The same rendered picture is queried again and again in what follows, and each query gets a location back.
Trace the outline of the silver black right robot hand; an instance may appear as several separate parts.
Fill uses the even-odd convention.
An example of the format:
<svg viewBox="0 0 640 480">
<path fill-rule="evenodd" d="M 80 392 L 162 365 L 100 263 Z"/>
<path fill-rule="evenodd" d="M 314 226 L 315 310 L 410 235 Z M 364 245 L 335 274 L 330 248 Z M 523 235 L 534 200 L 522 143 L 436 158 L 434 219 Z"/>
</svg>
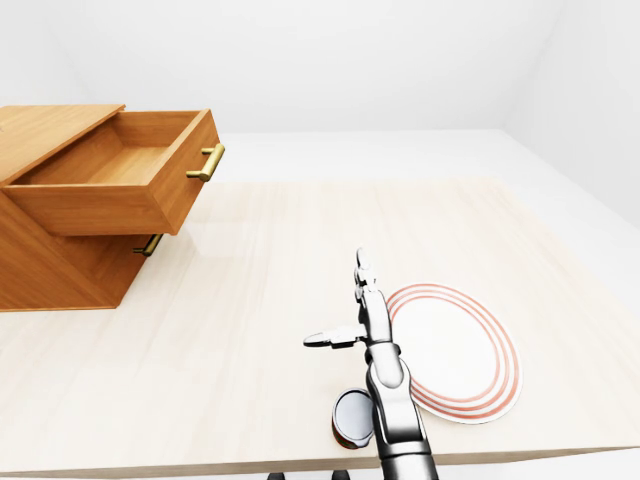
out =
<svg viewBox="0 0 640 480">
<path fill-rule="evenodd" d="M 358 325 L 339 327 L 306 337 L 303 345 L 309 348 L 350 348 L 357 342 L 367 346 L 392 342 L 390 315 L 377 276 L 363 248 L 356 250 L 354 295 L 358 304 Z"/>
</svg>

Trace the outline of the tin with silver lid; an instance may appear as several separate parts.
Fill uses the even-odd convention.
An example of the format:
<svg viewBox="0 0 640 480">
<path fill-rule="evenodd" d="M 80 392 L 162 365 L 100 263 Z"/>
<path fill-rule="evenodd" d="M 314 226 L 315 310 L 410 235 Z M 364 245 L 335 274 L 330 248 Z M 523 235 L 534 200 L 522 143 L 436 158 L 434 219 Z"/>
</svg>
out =
<svg viewBox="0 0 640 480">
<path fill-rule="evenodd" d="M 374 434 L 373 401 L 366 390 L 352 388 L 339 395 L 332 409 L 332 433 L 346 449 L 369 444 Z"/>
</svg>

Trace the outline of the wooden cabinet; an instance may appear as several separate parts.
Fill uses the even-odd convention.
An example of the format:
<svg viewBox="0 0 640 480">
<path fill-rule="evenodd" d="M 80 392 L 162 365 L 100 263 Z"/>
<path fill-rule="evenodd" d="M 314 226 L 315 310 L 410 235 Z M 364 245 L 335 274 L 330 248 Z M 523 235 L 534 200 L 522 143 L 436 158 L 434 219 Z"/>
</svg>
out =
<svg viewBox="0 0 640 480">
<path fill-rule="evenodd" d="M 0 107 L 0 312 L 72 310 L 96 298 L 52 235 L 2 189 L 119 112 L 121 104 Z"/>
</svg>

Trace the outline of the closed wooden drawer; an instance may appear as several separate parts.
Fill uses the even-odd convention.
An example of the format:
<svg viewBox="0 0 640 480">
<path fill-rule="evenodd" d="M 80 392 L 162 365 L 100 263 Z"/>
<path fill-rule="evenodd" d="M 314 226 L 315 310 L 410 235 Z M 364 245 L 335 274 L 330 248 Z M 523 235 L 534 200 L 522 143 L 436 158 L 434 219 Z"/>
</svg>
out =
<svg viewBox="0 0 640 480">
<path fill-rule="evenodd" d="M 56 236 L 61 253 L 88 281 L 96 298 L 83 300 L 74 308 L 115 308 L 136 278 L 161 235 Z"/>
</svg>

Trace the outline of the white plate with red rings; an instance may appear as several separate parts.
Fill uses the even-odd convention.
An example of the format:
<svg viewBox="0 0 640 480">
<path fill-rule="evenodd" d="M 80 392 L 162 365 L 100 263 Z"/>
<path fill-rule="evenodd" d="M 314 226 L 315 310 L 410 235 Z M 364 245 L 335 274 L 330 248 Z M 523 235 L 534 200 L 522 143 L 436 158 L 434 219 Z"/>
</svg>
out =
<svg viewBox="0 0 640 480">
<path fill-rule="evenodd" d="M 474 425 L 505 416 L 523 387 L 517 344 L 491 311 L 436 283 L 405 286 L 387 300 L 394 341 L 422 409 Z"/>
</svg>

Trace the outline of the open wooden drawer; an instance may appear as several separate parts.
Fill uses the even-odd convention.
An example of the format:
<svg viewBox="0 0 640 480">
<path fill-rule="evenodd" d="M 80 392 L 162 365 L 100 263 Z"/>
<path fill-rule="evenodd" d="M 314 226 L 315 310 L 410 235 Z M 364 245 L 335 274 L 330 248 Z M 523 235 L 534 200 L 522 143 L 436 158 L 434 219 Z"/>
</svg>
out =
<svg viewBox="0 0 640 480">
<path fill-rule="evenodd" d="M 208 109 L 123 111 L 2 191 L 52 235 L 175 235 L 204 185 L 187 174 L 218 142 Z"/>
</svg>

